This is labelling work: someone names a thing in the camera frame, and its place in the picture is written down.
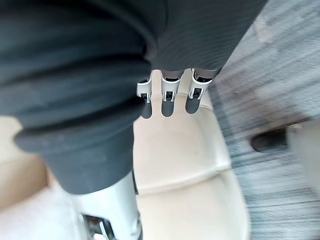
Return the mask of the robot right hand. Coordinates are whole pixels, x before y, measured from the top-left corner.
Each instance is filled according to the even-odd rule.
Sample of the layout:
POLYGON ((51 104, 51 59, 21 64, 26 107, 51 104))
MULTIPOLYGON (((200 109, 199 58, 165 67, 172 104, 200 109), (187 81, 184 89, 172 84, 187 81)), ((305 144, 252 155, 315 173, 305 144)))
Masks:
POLYGON ((14 141, 39 154, 75 200, 85 238, 141 240, 134 121, 152 116, 161 72, 170 117, 181 77, 185 110, 266 5, 264 0, 3 0, 0 113, 22 125, 14 141))

